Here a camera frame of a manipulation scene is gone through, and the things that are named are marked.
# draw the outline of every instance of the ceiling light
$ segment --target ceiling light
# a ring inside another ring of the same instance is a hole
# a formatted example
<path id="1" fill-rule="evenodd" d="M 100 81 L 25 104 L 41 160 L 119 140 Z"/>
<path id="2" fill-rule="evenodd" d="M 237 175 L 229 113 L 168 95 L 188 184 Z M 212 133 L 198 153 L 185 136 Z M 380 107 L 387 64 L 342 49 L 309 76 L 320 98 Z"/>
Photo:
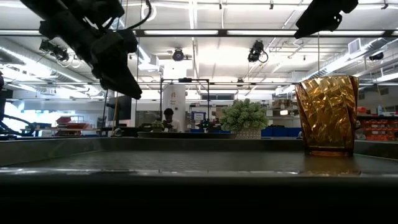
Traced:
<path id="1" fill-rule="evenodd" d="M 398 86 L 398 83 L 379 83 L 379 86 Z"/>
<path id="2" fill-rule="evenodd" d="M 373 83 L 360 83 L 359 86 L 373 86 Z"/>
<path id="3" fill-rule="evenodd" d="M 361 35 L 382 35 L 385 31 L 383 30 L 335 30 L 333 32 L 330 31 L 320 31 L 319 35 L 352 35 L 352 36 L 361 36 Z"/>
<path id="4" fill-rule="evenodd" d="M 41 36 L 38 30 L 0 30 L 0 35 L 37 35 Z"/>
<path id="5" fill-rule="evenodd" d="M 228 35 L 294 35 L 295 30 L 228 30 Z"/>
<path id="6" fill-rule="evenodd" d="M 218 30 L 145 30 L 145 35 L 218 35 Z"/>
<path id="7" fill-rule="evenodd" d="M 280 111 L 280 115 L 288 115 L 288 111 L 287 110 L 282 110 L 282 111 Z"/>

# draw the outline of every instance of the metal pole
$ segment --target metal pole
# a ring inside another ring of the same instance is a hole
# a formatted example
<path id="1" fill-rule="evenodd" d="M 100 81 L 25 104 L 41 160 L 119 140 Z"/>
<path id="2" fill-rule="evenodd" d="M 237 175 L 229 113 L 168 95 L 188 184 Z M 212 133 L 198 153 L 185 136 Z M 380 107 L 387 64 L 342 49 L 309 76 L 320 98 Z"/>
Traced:
<path id="1" fill-rule="evenodd" d="M 210 122 L 210 81 L 207 80 L 207 119 Z"/>
<path id="2" fill-rule="evenodd" d="M 163 92 L 163 78 L 160 79 L 160 120 L 162 120 L 162 92 Z"/>
<path id="3" fill-rule="evenodd" d="M 106 109 L 106 99 L 108 98 L 108 91 L 109 91 L 109 89 L 106 90 L 106 94 L 105 94 L 104 111 L 103 111 L 103 114 L 102 114 L 102 119 L 103 120 L 102 120 L 101 129 L 99 131 L 99 136 L 100 137 L 102 137 L 102 130 L 104 129 L 104 125 L 105 125 L 105 109 Z"/>

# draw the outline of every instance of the table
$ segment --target table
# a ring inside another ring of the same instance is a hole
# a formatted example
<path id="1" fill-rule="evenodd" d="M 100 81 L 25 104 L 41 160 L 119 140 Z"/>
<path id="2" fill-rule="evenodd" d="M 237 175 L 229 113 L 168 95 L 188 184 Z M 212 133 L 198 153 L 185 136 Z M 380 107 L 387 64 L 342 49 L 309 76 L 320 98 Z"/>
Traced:
<path id="1" fill-rule="evenodd" d="M 25 134 L 26 132 L 29 132 L 30 129 L 21 129 L 22 133 Z M 35 137 L 39 136 L 39 131 L 101 131 L 100 129 L 72 129 L 72 128 L 36 128 L 35 129 Z"/>

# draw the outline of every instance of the glass cup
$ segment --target glass cup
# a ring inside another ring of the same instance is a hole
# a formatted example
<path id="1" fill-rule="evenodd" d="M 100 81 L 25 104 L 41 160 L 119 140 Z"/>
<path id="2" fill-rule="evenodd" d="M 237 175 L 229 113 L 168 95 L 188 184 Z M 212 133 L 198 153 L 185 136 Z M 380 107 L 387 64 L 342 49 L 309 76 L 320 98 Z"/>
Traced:
<path id="1" fill-rule="evenodd" d="M 296 84 L 305 152 L 352 156 L 359 78 L 330 76 Z"/>

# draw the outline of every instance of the monitor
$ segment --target monitor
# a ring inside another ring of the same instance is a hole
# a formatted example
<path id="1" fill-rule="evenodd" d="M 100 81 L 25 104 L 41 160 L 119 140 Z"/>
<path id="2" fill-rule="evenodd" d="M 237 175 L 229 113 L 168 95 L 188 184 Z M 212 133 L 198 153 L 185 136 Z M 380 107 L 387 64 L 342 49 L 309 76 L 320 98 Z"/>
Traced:
<path id="1" fill-rule="evenodd" d="M 112 105 L 116 104 L 116 98 L 109 99 L 110 106 L 108 107 L 108 121 L 113 121 L 114 109 Z M 130 96 L 119 96 L 118 97 L 118 111 L 119 120 L 131 119 L 131 97 Z"/>

